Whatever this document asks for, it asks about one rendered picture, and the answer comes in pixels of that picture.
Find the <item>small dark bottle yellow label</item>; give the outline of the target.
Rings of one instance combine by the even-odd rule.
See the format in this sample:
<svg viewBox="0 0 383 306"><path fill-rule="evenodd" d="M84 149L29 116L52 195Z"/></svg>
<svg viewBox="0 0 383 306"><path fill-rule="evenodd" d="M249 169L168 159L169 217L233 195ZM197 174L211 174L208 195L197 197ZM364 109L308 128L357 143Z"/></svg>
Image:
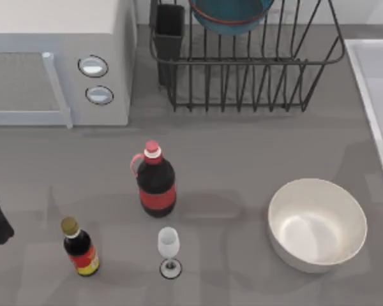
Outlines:
<svg viewBox="0 0 383 306"><path fill-rule="evenodd" d="M74 217L63 218L61 229L64 235L63 247L75 271L83 277L95 274L100 267L100 259L89 234Z"/></svg>

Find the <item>dark bottle with red label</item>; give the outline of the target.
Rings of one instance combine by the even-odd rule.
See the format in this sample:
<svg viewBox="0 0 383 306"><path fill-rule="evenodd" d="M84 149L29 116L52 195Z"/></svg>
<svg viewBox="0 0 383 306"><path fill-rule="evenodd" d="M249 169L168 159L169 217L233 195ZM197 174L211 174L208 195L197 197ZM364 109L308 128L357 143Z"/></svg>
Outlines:
<svg viewBox="0 0 383 306"><path fill-rule="evenodd" d="M154 218L168 216L176 205L176 174L159 143L147 141L144 150L132 157L130 170L144 211Z"/></svg>

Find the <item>pale microwave oven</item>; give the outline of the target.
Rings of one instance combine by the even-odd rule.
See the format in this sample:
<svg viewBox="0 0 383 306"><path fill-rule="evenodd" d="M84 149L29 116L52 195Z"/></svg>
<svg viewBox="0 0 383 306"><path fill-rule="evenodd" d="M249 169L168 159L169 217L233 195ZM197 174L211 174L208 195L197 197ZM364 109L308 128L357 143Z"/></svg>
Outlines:
<svg viewBox="0 0 383 306"><path fill-rule="evenodd" d="M75 126L125 126L137 46L133 0L0 0L0 53L51 52ZM109 70L89 78L79 59L96 55ZM94 105L86 89L108 87L113 102Z"/></svg>

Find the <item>clear wine glass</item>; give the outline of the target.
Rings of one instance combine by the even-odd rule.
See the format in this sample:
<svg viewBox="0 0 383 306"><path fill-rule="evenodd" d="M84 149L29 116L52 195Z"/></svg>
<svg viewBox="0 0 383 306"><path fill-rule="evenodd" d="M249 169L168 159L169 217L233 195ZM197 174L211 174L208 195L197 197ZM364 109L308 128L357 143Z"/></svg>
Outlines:
<svg viewBox="0 0 383 306"><path fill-rule="evenodd" d="M158 233L157 247L163 258L159 267L161 275L168 280L178 278L183 271L183 266L176 258L180 250L180 240L176 229L168 226L162 228Z"/></svg>

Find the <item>blue bowl with red rim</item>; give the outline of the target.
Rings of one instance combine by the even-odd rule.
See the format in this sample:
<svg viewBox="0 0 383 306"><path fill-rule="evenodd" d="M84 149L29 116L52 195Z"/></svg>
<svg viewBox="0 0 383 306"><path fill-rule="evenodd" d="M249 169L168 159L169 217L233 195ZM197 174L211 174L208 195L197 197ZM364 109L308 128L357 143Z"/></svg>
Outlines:
<svg viewBox="0 0 383 306"><path fill-rule="evenodd" d="M200 25L220 35L239 35L255 29L275 0L188 0Z"/></svg>

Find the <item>microwave door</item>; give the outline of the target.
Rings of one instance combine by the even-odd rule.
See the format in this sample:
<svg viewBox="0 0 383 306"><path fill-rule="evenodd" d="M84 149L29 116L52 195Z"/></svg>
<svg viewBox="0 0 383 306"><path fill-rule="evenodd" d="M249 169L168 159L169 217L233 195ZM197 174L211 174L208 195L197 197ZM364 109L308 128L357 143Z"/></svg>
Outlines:
<svg viewBox="0 0 383 306"><path fill-rule="evenodd" d="M53 53L0 53L0 126L73 127Z"/></svg>

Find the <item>white bowl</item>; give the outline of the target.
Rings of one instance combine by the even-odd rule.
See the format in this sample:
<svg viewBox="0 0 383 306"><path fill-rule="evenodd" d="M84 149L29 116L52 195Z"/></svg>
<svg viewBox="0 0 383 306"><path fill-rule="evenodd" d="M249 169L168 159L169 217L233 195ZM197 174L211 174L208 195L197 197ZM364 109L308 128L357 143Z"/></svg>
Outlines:
<svg viewBox="0 0 383 306"><path fill-rule="evenodd" d="M267 233L285 264L305 273L326 273L360 252L368 222L359 202L343 187L300 178L273 194Z"/></svg>

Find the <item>black cutlery holder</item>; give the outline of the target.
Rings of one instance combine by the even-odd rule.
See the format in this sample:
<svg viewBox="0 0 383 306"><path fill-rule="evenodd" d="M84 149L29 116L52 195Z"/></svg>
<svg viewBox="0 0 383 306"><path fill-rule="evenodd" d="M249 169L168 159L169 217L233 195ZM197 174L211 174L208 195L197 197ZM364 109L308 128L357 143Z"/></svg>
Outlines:
<svg viewBox="0 0 383 306"><path fill-rule="evenodd" d="M184 7L181 5L157 5L154 44L159 59L176 62L180 58L184 18Z"/></svg>

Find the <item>microwave knob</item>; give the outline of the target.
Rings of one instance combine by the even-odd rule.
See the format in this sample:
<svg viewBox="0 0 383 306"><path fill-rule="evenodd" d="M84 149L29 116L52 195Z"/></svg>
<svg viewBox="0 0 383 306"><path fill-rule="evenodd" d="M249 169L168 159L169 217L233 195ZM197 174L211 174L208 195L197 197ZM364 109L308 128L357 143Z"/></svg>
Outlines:
<svg viewBox="0 0 383 306"><path fill-rule="evenodd" d="M108 73L109 66L101 57L90 55L86 58L79 59L78 69L86 77L101 78Z"/></svg>
<svg viewBox="0 0 383 306"><path fill-rule="evenodd" d="M114 100L114 93L105 86L95 86L86 89L86 98L94 105L107 105Z"/></svg>

